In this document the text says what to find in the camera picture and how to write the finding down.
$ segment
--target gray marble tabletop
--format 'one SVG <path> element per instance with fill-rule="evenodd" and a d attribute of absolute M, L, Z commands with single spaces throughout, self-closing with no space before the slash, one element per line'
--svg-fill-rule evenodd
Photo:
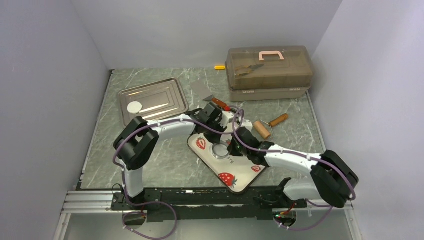
<path fill-rule="evenodd" d="M 122 183 L 121 170 L 112 163 L 115 138 L 121 133 L 117 94 L 133 88 L 168 78 L 177 78 L 184 90 L 190 110 L 203 108 L 203 101 L 192 90 L 190 83 L 201 80 L 213 95 L 229 103 L 225 70 L 213 68 L 140 68 L 114 70 L 105 94 L 103 107 L 84 165 L 82 189 L 107 189 Z M 266 122 L 287 113 L 288 120 L 274 128 L 272 142 L 308 153 L 322 153 L 323 147 L 308 98 L 244 101 L 231 103 L 245 110 L 245 118 L 252 122 Z M 253 134 L 262 139 L 255 131 Z M 299 179 L 302 176 L 284 168 L 266 169 L 252 186 L 275 186 L 284 178 Z M 147 188 L 224 187 L 224 184 L 187 146 L 187 137 L 175 137 L 159 142 L 149 162 L 144 166 L 143 183 Z"/>

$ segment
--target strawberry illustration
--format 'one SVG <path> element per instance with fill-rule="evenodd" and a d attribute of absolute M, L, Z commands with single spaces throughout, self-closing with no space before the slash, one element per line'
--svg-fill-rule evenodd
<path fill-rule="evenodd" d="M 261 170 L 261 167 L 260 166 L 252 166 L 252 170 L 253 170 L 253 172 L 257 173 Z"/>
<path fill-rule="evenodd" d="M 234 186 L 236 185 L 236 176 L 233 176 L 231 173 L 223 172 L 220 173 L 218 176 L 228 187 L 234 188 Z"/>
<path fill-rule="evenodd" d="M 205 150 L 205 148 L 206 148 L 206 141 L 203 138 L 199 137 L 196 140 L 196 146 L 198 146 L 201 150 Z"/>

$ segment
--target gray wall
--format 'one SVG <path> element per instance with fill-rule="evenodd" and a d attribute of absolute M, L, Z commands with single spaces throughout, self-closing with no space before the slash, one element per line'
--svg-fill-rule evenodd
<path fill-rule="evenodd" d="M 72 0 L 110 69 L 211 67 L 228 49 L 313 53 L 342 0 Z"/>
<path fill-rule="evenodd" d="M 0 239 L 53 237 L 107 80 L 69 0 L 0 0 Z"/>
<path fill-rule="evenodd" d="M 344 0 L 319 44 L 312 100 L 356 171 L 364 239 L 424 239 L 424 6 Z"/>

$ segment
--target white round disc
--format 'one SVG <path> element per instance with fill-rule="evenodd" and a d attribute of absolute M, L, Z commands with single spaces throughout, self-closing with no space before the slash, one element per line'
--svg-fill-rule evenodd
<path fill-rule="evenodd" d="M 143 108 L 143 105 L 138 101 L 132 101 L 128 104 L 126 109 L 130 114 L 138 114 Z"/>

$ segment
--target toolbox handle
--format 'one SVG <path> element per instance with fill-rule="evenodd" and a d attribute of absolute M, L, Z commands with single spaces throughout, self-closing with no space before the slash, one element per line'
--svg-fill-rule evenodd
<path fill-rule="evenodd" d="M 259 52 L 259 61 L 264 61 L 263 55 L 274 55 L 277 54 L 280 60 L 284 60 L 283 54 L 280 51 L 261 51 Z"/>

